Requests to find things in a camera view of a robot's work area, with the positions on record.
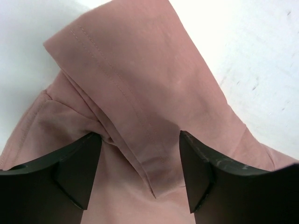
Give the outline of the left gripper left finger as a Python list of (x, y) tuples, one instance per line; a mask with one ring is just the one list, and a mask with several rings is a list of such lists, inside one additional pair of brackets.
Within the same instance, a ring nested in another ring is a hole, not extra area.
[(102, 139), (89, 133), (0, 172), (2, 224), (79, 224), (88, 208)]

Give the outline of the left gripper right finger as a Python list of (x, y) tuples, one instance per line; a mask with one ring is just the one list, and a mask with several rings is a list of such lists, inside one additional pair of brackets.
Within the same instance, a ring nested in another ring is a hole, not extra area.
[(299, 166), (266, 171), (181, 131), (179, 151), (190, 212), (198, 224), (296, 224)]

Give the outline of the pink t-shirt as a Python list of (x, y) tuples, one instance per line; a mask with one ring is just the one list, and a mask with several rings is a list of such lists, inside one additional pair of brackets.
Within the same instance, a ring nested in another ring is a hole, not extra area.
[(167, 0), (113, 0), (44, 43), (60, 68), (0, 157), (8, 170), (95, 132), (103, 139), (85, 224), (193, 224), (179, 133), (268, 171), (295, 163), (256, 140)]

